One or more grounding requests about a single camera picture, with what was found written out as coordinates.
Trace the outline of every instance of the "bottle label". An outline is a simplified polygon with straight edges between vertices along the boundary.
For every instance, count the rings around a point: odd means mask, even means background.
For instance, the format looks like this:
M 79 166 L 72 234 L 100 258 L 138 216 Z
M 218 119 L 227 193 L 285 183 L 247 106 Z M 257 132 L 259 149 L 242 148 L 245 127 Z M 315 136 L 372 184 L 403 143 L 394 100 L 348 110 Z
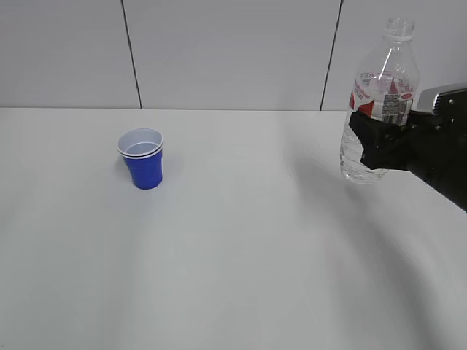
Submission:
M 402 81 L 396 83 L 393 77 L 385 75 L 382 80 L 387 82 L 390 79 L 389 89 L 383 89 L 386 93 L 378 93 L 377 86 L 371 89 L 371 83 L 378 84 L 371 77 L 374 77 L 371 73 L 362 73 L 359 81 L 355 80 L 350 95 L 350 108 L 354 111 L 360 110 L 380 122 L 406 124 L 414 99 L 413 91 Z

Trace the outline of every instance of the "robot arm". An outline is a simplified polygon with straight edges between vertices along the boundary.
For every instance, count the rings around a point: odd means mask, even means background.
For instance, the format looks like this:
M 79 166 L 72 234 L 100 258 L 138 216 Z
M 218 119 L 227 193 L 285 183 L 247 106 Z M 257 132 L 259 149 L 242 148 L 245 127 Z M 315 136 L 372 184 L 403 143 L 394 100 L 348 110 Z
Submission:
M 410 171 L 467 211 L 467 85 L 425 90 L 418 109 L 404 126 L 352 113 L 361 162 L 370 169 Z

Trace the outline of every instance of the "white wall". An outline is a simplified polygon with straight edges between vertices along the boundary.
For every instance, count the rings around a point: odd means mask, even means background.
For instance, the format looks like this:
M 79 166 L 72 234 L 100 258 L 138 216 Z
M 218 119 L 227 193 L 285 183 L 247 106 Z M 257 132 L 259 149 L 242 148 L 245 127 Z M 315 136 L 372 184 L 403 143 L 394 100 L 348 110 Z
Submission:
M 145 108 L 319 109 L 340 0 L 124 0 Z M 425 88 L 467 82 L 466 0 L 344 0 L 324 109 L 385 21 Z M 139 108 L 120 0 L 1 0 L 0 106 Z
M 125 0 L 142 104 L 319 109 L 340 0 Z
M 391 17 L 415 19 L 417 97 L 427 88 L 467 82 L 466 16 L 466 0 L 344 0 L 323 109 L 347 108 L 356 67 Z
M 0 106 L 139 108 L 118 0 L 1 0 Z

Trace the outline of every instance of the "panel seam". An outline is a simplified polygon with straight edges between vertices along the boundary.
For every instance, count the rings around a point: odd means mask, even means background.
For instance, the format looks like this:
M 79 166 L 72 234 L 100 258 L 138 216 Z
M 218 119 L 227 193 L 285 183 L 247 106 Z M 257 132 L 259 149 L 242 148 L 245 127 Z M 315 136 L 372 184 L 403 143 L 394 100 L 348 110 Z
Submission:
M 128 49 L 130 50 L 130 59 L 131 59 L 131 66 L 133 68 L 134 82 L 136 85 L 136 92 L 138 94 L 139 109 L 143 109 L 143 103 L 141 102 L 141 93 L 139 92 L 138 75 L 136 74 L 136 66 L 134 64 L 133 47 L 131 46 L 130 31 L 128 30 L 128 21 L 126 20 L 125 5 L 123 4 L 123 0 L 120 0 L 120 4 L 122 6 L 122 15 L 123 15 L 123 21 L 125 23 L 125 32 L 126 32 L 126 39 L 128 42 Z
M 323 94 L 321 96 L 320 111 L 323 110 L 323 103 L 324 103 L 324 98 L 325 98 L 325 94 L 326 94 L 326 88 L 328 86 L 329 71 L 331 70 L 331 61 L 333 60 L 334 45 L 336 44 L 337 31 L 339 29 L 339 21 L 341 20 L 341 12 L 342 12 L 342 4 L 343 3 L 344 3 L 344 0 L 341 0 L 341 3 L 339 4 L 339 12 L 337 13 L 336 28 L 334 29 L 333 44 L 331 45 L 331 53 L 329 54 L 328 70 L 326 71 L 326 78 L 325 78 L 325 81 L 324 81 Z

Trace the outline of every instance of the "plastic cup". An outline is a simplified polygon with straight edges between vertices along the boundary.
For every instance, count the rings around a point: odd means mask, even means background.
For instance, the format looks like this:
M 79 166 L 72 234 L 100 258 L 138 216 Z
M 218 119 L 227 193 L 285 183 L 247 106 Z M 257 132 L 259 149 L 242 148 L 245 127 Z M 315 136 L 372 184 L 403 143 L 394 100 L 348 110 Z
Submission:
M 153 129 L 134 129 L 118 140 L 118 152 L 136 187 L 148 190 L 162 181 L 162 134 Z

